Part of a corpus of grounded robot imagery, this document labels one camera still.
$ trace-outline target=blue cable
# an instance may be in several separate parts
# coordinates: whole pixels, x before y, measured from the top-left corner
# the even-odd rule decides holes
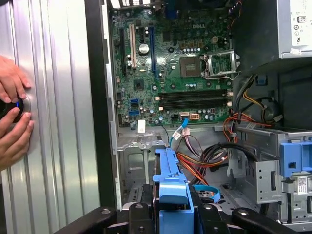
[[[189,119],[188,118],[185,118],[182,125],[177,129],[177,131],[181,131],[183,128],[186,128],[186,126],[189,124]],[[172,141],[174,140],[173,136],[170,138],[169,140],[169,147],[171,148],[171,144],[172,144]]]

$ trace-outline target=motherboard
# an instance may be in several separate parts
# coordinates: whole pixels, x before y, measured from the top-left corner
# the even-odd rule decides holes
[[[123,10],[111,15],[121,127],[215,123],[229,116],[238,56],[226,9]]]

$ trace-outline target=black frame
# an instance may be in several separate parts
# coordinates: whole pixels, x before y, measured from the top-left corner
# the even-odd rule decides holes
[[[101,206],[115,207],[111,141],[106,92],[107,51],[103,46],[101,0],[85,0],[97,176]]]

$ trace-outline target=finger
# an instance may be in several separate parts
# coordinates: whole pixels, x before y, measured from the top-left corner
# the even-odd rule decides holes
[[[0,138],[2,138],[15,118],[18,116],[20,109],[15,107],[10,110],[5,117],[0,120]]]
[[[4,145],[8,149],[13,145],[25,132],[30,120],[30,113],[25,113],[20,121],[14,126],[12,131],[8,132],[2,139],[0,145]]]
[[[25,99],[26,98],[26,93],[25,93],[25,90],[24,90],[24,87],[23,87],[23,84],[19,78],[19,76],[15,75],[13,77],[13,82],[15,84],[15,88],[16,88],[16,91],[19,95],[19,97],[21,99]]]
[[[12,102],[16,103],[18,101],[18,95],[16,93],[14,81],[11,78],[4,78],[1,79],[1,83]]]
[[[26,88],[31,88],[31,84],[29,83],[27,76],[25,75],[25,73],[18,67],[15,67],[15,71],[19,76],[19,79],[21,80],[22,84],[26,87]]]
[[[33,128],[34,128],[34,122],[30,121],[29,124],[27,125],[25,132],[5,153],[9,156],[14,157],[14,155],[16,155],[19,151],[21,151],[21,149],[24,149],[25,146],[29,144],[29,138],[30,138]]]
[[[11,166],[15,164],[17,161],[19,161],[22,157],[24,157],[29,149],[29,143],[24,146],[18,153],[16,153],[12,158],[11,158]]]
[[[3,85],[0,83],[0,99],[5,103],[11,103],[12,100],[9,98],[8,94],[6,93]]]

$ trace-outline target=power supply label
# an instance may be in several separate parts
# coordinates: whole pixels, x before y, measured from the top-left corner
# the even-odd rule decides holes
[[[292,45],[312,45],[312,0],[290,0]]]

